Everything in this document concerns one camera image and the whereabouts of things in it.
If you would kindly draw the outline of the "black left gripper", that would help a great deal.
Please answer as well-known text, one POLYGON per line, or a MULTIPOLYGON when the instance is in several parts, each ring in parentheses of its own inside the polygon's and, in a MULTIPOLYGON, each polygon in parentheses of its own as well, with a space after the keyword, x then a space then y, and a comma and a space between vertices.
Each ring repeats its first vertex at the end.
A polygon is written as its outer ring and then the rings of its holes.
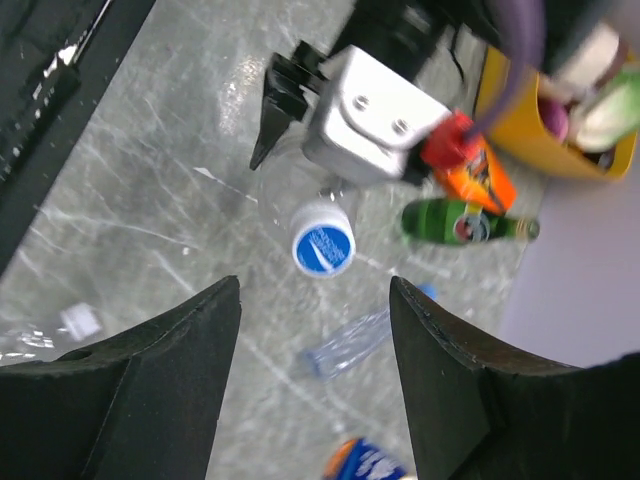
MULTIPOLYGON (((499 34, 486 1, 357 0, 329 51, 334 56, 356 46, 406 80, 413 80, 431 58, 445 31, 467 27, 497 47, 499 34)), ((290 58, 273 53, 264 73, 261 115, 249 168, 257 170, 290 125, 301 122, 309 103, 305 92, 318 95, 326 77, 326 56, 300 41, 290 58)))

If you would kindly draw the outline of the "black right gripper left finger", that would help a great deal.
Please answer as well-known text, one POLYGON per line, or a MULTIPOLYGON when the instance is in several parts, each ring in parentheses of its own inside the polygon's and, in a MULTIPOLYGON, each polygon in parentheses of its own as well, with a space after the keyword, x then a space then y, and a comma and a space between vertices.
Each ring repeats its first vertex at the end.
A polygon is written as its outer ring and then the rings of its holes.
POLYGON ((228 276, 55 361, 3 367, 2 477, 204 478, 240 319, 228 276))

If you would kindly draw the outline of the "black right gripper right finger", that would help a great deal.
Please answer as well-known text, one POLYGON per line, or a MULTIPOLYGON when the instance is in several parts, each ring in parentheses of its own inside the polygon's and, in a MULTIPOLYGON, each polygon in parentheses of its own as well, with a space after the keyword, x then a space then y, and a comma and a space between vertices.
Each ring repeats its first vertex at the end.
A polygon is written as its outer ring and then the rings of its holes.
POLYGON ((391 327, 421 479, 635 479, 639 357, 574 367, 466 322, 404 278, 391 327))

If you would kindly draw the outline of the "clear plastic bottle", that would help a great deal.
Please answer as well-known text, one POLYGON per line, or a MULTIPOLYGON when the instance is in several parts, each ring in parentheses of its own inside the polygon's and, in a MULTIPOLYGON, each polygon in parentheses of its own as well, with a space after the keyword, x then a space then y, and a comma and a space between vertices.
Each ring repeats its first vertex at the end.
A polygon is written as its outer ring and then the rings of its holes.
POLYGON ((329 382, 392 342, 390 301, 349 320, 320 342, 297 352, 289 368, 295 379, 329 382))
POLYGON ((282 136, 258 169, 258 209, 266 231, 283 244, 296 211, 312 200, 339 205, 350 222, 357 218, 359 189, 309 161, 302 152, 303 135, 282 136))
POLYGON ((74 341, 64 328, 60 312, 38 321, 2 321, 1 365, 54 361, 70 351, 105 338, 104 324, 97 315, 103 326, 102 332, 81 342, 74 341))

